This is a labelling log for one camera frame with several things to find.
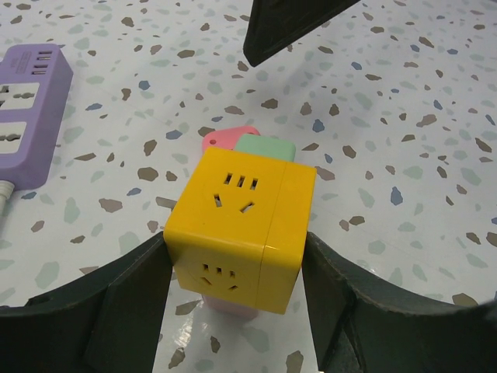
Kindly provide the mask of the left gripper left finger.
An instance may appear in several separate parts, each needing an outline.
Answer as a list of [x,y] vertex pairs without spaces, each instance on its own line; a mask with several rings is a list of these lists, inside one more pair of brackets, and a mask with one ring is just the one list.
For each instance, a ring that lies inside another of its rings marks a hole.
[[1,308],[3,372],[150,372],[172,276],[161,233],[64,286]]

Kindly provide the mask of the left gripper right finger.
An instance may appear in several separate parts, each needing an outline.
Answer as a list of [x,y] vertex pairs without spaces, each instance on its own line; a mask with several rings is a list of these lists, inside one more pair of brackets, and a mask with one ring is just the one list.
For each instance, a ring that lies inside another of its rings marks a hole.
[[464,307],[364,270],[316,234],[302,262],[321,372],[494,372],[496,302]]

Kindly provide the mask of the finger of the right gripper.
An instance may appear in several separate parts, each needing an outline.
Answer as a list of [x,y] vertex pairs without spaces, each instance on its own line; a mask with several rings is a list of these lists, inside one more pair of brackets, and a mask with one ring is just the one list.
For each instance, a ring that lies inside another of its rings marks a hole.
[[243,53],[258,66],[358,0],[255,0]]

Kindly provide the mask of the pink plug adapter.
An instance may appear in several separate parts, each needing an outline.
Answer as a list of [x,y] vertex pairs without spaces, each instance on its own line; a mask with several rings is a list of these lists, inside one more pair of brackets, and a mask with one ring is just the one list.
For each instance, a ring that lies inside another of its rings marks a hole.
[[260,135],[260,132],[249,125],[211,131],[203,137],[202,152],[205,152],[211,146],[232,150],[244,134]]

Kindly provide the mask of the green plug adapter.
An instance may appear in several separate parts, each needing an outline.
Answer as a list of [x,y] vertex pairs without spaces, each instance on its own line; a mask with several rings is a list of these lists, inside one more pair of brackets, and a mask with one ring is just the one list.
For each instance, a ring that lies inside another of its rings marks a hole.
[[234,150],[288,162],[293,162],[296,154],[296,146],[291,141],[255,134],[243,134]]

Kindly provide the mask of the yellow cube socket adapter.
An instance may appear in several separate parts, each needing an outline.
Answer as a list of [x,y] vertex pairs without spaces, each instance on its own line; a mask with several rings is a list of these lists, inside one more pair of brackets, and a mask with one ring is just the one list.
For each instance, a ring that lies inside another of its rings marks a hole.
[[181,288],[283,314],[300,272],[316,172],[208,148],[165,224]]

